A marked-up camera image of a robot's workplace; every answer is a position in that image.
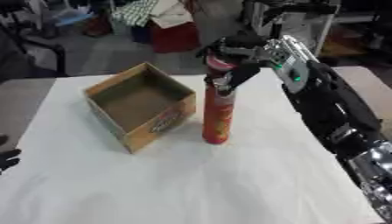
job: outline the cloth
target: cloth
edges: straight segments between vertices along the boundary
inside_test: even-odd
[[[193,22],[191,13],[189,13],[182,3],[173,5],[169,10],[159,16],[153,16],[151,19],[162,29]]]
[[[131,26],[145,26],[158,0],[139,0],[128,3],[113,12],[112,17]]]
[[[0,176],[0,221],[12,224],[381,223],[307,130],[271,69],[238,88],[228,141],[201,137],[204,76],[173,79],[197,112],[130,155],[82,90],[107,76],[57,79]]]

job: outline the black robotic glove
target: black robotic glove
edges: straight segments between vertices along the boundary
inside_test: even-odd
[[[0,135],[0,146],[7,143],[7,141],[7,136]],[[17,156],[20,152],[21,150],[7,150],[0,152],[0,175],[3,171],[19,163],[20,159]]]

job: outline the robotic arm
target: robotic arm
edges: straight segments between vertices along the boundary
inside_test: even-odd
[[[226,77],[212,80],[218,91],[241,85],[259,72],[255,67],[272,67],[311,133],[336,157],[374,210],[392,223],[392,143],[382,136],[373,111],[336,72],[287,35],[269,40],[249,35],[222,38],[205,52],[238,65]]]

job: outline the can lid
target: can lid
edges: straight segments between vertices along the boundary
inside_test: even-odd
[[[234,64],[227,63],[221,59],[217,59],[214,55],[207,55],[206,56],[206,63],[213,69],[221,71],[221,72],[226,72],[235,67]]]

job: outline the chair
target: chair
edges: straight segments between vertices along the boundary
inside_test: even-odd
[[[0,77],[0,82],[13,78],[66,77],[66,52],[63,46],[40,43],[38,41],[25,38],[21,35],[21,31],[24,29],[24,25],[20,23],[18,17],[15,15],[15,12],[21,11],[24,7],[24,1],[0,0],[0,14],[6,17],[11,16],[13,20],[12,27],[7,27],[6,25],[0,23],[0,36],[2,41],[6,42],[7,45],[12,45],[9,49],[11,55],[17,55],[15,59],[20,60],[21,64],[25,64],[27,67],[29,67],[28,64],[31,64],[31,69],[26,68],[22,74],[15,74],[15,76],[9,75],[9,77],[4,77],[2,74],[3,77]],[[56,69],[45,69],[35,66],[31,61],[29,63],[27,61],[29,60],[29,57],[27,56],[27,49],[25,48],[25,46],[28,45],[49,49],[54,52],[57,62]]]

